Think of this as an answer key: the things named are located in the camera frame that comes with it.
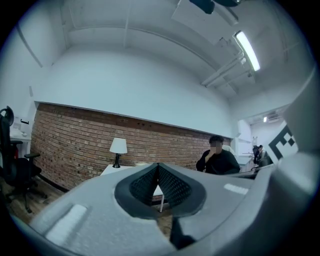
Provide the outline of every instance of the office chair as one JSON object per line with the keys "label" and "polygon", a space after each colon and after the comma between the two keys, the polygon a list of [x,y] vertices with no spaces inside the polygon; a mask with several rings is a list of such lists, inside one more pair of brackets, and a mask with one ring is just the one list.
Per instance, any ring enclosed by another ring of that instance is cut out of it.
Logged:
{"label": "office chair", "polygon": [[33,160],[39,157],[38,153],[25,154],[25,158],[15,159],[15,150],[18,144],[22,144],[19,140],[10,140],[10,124],[13,120],[14,113],[7,107],[0,110],[0,152],[2,155],[2,176],[7,184],[15,189],[6,194],[6,200],[11,203],[10,196],[22,194],[24,198],[24,207],[28,213],[31,213],[31,209],[27,204],[27,193],[33,193],[40,195],[43,198],[47,198],[47,195],[43,192],[35,190],[32,186],[37,187],[38,184],[32,180],[32,177],[41,173],[41,169],[33,164]]}

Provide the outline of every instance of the white ceiling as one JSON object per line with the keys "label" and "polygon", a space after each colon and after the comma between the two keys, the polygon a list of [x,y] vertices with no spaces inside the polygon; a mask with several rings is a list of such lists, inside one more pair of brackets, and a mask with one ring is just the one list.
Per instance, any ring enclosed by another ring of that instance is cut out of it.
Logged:
{"label": "white ceiling", "polygon": [[[245,1],[231,11],[216,4],[210,15],[189,0],[63,0],[60,13],[67,48],[107,44],[148,51],[185,67],[199,84],[218,77],[209,90],[229,99],[276,86],[277,81],[267,81],[292,66],[295,76],[304,68],[298,61],[307,52],[303,37],[290,18],[266,0]],[[239,30],[249,39],[261,69],[253,72],[248,60],[236,61],[230,72],[219,75],[241,51],[233,38]]]}

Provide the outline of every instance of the dark hair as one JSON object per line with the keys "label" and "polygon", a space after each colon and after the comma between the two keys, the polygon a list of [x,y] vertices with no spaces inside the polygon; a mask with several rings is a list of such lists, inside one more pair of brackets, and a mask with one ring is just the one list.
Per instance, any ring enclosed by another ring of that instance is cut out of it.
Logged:
{"label": "dark hair", "polygon": [[224,142],[224,137],[220,136],[220,135],[213,135],[211,136],[211,138],[209,139],[209,143],[211,144],[212,142]]}

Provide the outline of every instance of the black jacket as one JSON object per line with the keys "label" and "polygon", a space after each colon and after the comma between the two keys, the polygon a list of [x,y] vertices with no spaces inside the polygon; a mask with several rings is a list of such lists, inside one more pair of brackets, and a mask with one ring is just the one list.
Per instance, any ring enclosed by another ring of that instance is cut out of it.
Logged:
{"label": "black jacket", "polygon": [[231,152],[222,149],[220,154],[214,154],[206,162],[205,158],[209,152],[210,150],[204,152],[201,159],[196,163],[198,171],[202,172],[205,169],[206,173],[217,175],[235,174],[240,171],[240,166]]}
{"label": "black jacket", "polygon": [[256,164],[256,165],[259,163],[259,154],[260,154],[260,151],[259,151],[259,150],[257,150],[257,151],[255,152],[255,154],[254,154],[253,163]]}

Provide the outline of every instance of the hand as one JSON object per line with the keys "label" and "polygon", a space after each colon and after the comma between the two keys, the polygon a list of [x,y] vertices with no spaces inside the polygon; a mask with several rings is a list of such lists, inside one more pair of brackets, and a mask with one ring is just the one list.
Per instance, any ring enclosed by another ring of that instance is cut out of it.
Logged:
{"label": "hand", "polygon": [[215,147],[210,147],[209,155],[213,156],[216,153],[217,149]]}

